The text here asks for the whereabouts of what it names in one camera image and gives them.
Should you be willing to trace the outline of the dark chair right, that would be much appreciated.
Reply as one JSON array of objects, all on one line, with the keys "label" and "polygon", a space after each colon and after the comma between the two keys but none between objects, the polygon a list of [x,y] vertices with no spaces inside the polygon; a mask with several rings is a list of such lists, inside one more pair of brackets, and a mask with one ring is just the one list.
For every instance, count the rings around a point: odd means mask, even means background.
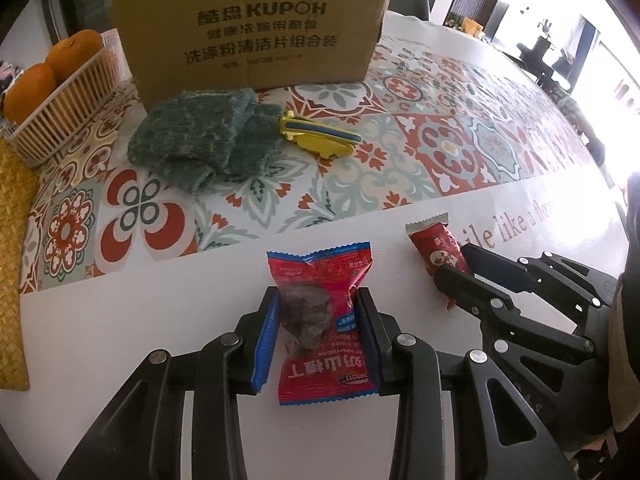
[{"label": "dark chair right", "polygon": [[428,0],[390,0],[388,10],[405,16],[413,16],[421,21],[428,21],[431,12]]}]

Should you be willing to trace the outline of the brown cardboard box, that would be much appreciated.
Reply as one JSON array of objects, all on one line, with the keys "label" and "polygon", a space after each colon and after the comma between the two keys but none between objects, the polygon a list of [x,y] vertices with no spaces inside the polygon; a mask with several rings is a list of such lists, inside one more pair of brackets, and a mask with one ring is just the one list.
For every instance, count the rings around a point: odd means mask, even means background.
[{"label": "brown cardboard box", "polygon": [[185,91],[366,76],[390,0],[112,0],[147,110]]}]

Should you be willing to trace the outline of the orange fruit right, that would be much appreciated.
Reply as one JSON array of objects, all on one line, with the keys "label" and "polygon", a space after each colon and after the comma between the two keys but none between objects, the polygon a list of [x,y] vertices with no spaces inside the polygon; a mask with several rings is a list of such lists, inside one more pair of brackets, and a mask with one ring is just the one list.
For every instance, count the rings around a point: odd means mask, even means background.
[{"label": "orange fruit right", "polygon": [[55,44],[46,57],[46,63],[52,68],[56,82],[62,84],[102,48],[101,34],[83,29]]}]

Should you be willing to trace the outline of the small red snack packet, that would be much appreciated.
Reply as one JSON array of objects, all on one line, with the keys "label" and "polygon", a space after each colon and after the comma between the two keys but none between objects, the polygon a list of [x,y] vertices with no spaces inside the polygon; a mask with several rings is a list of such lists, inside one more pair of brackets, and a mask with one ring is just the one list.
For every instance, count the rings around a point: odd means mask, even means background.
[{"label": "small red snack packet", "polygon": [[420,254],[428,274],[434,275],[439,266],[452,266],[470,273],[461,246],[448,229],[446,212],[405,225],[409,240]]}]

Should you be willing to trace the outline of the large red snack packet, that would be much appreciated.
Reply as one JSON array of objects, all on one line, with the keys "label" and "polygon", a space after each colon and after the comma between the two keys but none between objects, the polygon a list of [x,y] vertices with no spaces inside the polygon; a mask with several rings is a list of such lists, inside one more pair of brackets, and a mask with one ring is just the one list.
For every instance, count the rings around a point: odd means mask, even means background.
[{"label": "large red snack packet", "polygon": [[282,406],[343,401],[375,393],[357,330],[354,297],[372,266],[371,245],[358,242],[307,255],[268,252],[279,289],[286,358]]}]

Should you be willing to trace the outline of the yellow blue clip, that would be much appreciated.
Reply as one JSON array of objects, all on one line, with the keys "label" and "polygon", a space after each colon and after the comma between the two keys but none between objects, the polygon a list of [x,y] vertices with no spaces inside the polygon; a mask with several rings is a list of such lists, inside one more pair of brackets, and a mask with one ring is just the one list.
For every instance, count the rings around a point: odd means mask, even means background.
[{"label": "yellow blue clip", "polygon": [[280,118],[279,128],[288,142],[323,159],[350,156],[362,141],[358,133],[316,122],[292,110]]}]

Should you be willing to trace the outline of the green fuzzy cloth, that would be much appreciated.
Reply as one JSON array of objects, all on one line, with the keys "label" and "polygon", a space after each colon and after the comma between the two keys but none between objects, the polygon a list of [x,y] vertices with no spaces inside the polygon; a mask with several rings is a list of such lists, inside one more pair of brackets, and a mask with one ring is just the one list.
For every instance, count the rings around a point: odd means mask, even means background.
[{"label": "green fuzzy cloth", "polygon": [[254,90],[185,91],[149,111],[128,143],[131,165],[198,195],[259,176],[280,151],[284,109]]}]

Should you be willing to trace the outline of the white wicker fruit basket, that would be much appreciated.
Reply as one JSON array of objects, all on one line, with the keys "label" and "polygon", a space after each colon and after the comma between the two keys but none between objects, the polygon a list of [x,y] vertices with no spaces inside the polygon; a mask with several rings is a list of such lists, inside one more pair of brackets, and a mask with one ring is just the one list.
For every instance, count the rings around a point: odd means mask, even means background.
[{"label": "white wicker fruit basket", "polygon": [[52,92],[24,122],[1,127],[6,142],[37,168],[70,142],[130,74],[118,31],[102,34],[103,48]]}]

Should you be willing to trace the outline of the orange fruit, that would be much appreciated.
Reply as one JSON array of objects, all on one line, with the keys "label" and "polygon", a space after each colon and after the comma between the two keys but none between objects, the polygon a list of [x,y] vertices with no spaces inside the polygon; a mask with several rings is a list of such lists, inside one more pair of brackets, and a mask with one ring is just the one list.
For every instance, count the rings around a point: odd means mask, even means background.
[{"label": "orange fruit", "polygon": [[21,125],[58,88],[52,67],[39,63],[12,84],[4,99],[4,116],[11,124]]},{"label": "orange fruit", "polygon": [[46,63],[52,68],[56,82],[62,84],[102,48],[101,34],[83,29],[55,44],[46,57]]}]

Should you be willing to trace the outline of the orange fruit front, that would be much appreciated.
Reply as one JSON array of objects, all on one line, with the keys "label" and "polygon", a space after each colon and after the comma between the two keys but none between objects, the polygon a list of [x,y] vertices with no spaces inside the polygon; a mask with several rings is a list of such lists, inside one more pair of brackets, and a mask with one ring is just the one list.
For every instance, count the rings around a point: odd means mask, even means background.
[{"label": "orange fruit front", "polygon": [[11,124],[21,125],[58,88],[52,67],[39,63],[12,84],[4,99],[4,116]]}]

